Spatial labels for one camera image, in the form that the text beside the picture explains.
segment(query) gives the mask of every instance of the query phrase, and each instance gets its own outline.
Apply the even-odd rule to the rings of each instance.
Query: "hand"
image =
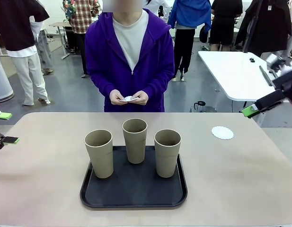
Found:
[[[109,98],[111,100],[112,105],[125,105],[126,102],[122,102],[120,100],[125,100],[124,97],[121,95],[121,93],[114,89],[110,92]]]
[[[131,99],[135,99],[138,98],[134,101],[130,101],[130,103],[134,103],[134,104],[138,104],[138,105],[146,105],[148,100],[149,100],[149,96],[147,95],[146,92],[144,91],[138,91],[136,92]]]

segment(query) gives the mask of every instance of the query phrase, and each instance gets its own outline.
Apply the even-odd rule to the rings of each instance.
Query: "plaid shirt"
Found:
[[[72,15],[70,24],[74,33],[85,34],[92,23],[91,11],[97,11],[100,5],[97,0],[76,0],[75,6],[76,12]]]

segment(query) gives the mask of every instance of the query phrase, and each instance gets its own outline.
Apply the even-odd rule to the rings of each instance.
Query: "paper cup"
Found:
[[[156,172],[159,176],[173,176],[181,140],[180,134],[170,129],[163,129],[155,134]]]
[[[85,145],[98,178],[107,178],[113,173],[112,134],[106,130],[95,130],[85,137]]]
[[[123,133],[129,162],[139,164],[145,159],[147,123],[142,119],[129,119],[123,123]]]

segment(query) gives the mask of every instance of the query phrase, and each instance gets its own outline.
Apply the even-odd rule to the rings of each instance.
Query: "purple hoodie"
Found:
[[[145,9],[149,22],[142,42],[140,58],[133,72],[117,40],[112,13],[102,13],[86,33],[88,73],[105,96],[105,112],[164,112],[164,92],[174,76],[174,54],[170,26]],[[149,96],[145,106],[112,105],[114,89],[126,96],[143,90]]]

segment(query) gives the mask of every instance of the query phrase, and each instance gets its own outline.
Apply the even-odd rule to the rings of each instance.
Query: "white pants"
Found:
[[[48,99],[45,81],[38,54],[24,58],[11,58],[18,72],[19,80],[25,92],[24,105],[33,105],[33,82],[39,98]]]
[[[291,56],[291,51],[292,51],[292,35],[289,36],[287,50],[283,52],[283,56],[285,57]]]

